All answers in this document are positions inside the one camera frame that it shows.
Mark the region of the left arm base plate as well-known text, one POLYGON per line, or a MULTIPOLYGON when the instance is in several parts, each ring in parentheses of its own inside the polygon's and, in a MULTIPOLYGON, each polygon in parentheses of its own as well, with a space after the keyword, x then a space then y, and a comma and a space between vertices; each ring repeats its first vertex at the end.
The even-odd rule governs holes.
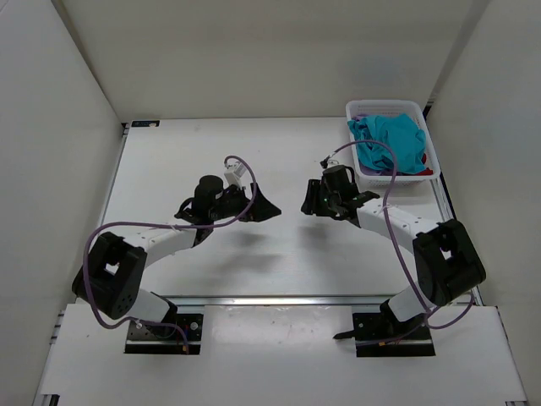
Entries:
POLYGON ((124 344, 126 354, 199 355, 204 327, 204 308, 179 307, 174 323, 183 330, 187 341, 175 328, 128 325, 124 344))

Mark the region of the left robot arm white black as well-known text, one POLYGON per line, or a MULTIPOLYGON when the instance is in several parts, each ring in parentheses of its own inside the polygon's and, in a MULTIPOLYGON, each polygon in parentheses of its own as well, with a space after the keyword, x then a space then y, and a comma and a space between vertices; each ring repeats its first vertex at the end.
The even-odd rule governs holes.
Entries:
POLYGON ((199 180, 174 221, 162 227, 141 225, 123 237, 104 232, 91 239, 92 247, 72 284, 73 293, 88 303, 107 329, 126 321, 171 330, 177 307, 168 299, 140 287, 144 271, 181 250, 202 244, 218 227, 231 222, 264 222, 281 215, 255 182, 248 197, 239 184, 225 185, 215 175, 199 180))

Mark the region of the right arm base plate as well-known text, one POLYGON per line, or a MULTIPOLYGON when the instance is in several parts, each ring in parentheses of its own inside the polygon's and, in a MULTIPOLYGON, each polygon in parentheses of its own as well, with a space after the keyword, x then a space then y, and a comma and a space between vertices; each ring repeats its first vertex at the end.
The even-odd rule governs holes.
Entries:
POLYGON ((358 358, 411 358, 435 356, 424 316, 393 325, 381 313, 353 313, 358 358))

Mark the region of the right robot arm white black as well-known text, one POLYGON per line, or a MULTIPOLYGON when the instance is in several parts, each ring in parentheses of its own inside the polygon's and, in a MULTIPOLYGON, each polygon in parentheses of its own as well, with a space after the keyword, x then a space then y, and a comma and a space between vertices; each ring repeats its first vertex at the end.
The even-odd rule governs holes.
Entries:
POLYGON ((361 327, 334 336, 364 345, 393 343, 425 327, 438 309, 477 287, 486 271, 461 222, 437 222, 390 206, 385 195, 359 191, 351 171, 337 165, 309 180, 301 211, 349 222, 388 238, 396 254, 407 250, 413 255, 416 273, 407 275, 408 287, 382 303, 361 327))

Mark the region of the teal t shirt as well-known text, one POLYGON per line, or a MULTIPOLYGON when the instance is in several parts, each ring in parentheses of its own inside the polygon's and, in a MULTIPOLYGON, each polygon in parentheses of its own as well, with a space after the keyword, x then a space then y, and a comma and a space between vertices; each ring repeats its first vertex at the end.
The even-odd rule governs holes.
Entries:
POLYGON ((398 175, 428 176, 434 173, 426 165, 426 134, 406 114, 391 118, 369 115, 351 119, 347 125, 355 140, 369 140, 369 143, 356 144, 358 160, 368 170, 392 174, 393 158, 380 145, 382 143, 395 154, 398 175))

